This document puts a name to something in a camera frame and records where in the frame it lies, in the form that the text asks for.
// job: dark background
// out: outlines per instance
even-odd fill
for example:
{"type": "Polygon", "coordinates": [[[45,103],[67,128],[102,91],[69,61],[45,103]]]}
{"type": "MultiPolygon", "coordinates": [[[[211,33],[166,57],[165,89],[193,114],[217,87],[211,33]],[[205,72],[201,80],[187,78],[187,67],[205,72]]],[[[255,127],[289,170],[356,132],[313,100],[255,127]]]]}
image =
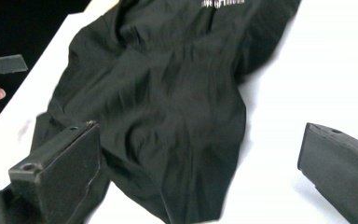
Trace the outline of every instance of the dark background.
{"type": "Polygon", "coordinates": [[[0,87],[7,93],[7,97],[0,101],[0,112],[34,67],[65,17],[84,11],[89,2],[0,0],[0,57],[22,54],[29,67],[27,72],[0,75],[0,87]]]}

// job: wrinkled cloth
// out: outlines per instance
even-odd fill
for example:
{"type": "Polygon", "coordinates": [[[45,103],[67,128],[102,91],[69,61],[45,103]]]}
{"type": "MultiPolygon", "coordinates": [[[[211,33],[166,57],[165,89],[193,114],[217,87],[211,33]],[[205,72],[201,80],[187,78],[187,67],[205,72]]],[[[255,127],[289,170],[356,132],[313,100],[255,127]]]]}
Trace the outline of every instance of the wrinkled cloth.
{"type": "Polygon", "coordinates": [[[166,223],[220,218],[246,124],[238,85],[298,5],[120,1],[73,39],[32,148],[97,120],[106,172],[131,199],[166,223]]]}

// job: white table surface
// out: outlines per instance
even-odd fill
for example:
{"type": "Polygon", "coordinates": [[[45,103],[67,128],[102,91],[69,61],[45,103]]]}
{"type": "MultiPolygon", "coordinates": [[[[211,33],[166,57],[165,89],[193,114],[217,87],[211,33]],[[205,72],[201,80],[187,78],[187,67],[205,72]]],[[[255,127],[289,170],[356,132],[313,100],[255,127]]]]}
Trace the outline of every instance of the white table surface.
{"type": "Polygon", "coordinates": [[[118,0],[91,0],[84,11],[93,14],[104,14],[117,3],[118,0]]]}
{"type": "MultiPolygon", "coordinates": [[[[69,16],[0,115],[0,188],[29,153],[35,117],[47,109],[70,41],[103,12],[69,16]]],[[[271,62],[239,89],[246,135],[218,222],[348,223],[296,163],[307,122],[358,139],[358,1],[303,0],[271,62]]],[[[160,221],[111,184],[89,223],[160,221]]]]}

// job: black fabric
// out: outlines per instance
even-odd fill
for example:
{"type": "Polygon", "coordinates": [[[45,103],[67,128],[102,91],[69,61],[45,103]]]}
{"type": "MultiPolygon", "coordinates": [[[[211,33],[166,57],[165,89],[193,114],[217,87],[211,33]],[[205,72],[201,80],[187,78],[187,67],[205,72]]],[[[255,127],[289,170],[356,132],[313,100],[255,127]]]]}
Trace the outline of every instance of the black fabric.
{"type": "Polygon", "coordinates": [[[217,2],[120,1],[83,28],[33,148],[98,120],[109,176],[130,198],[167,223],[220,218],[245,131],[238,84],[299,0],[217,2]]]}

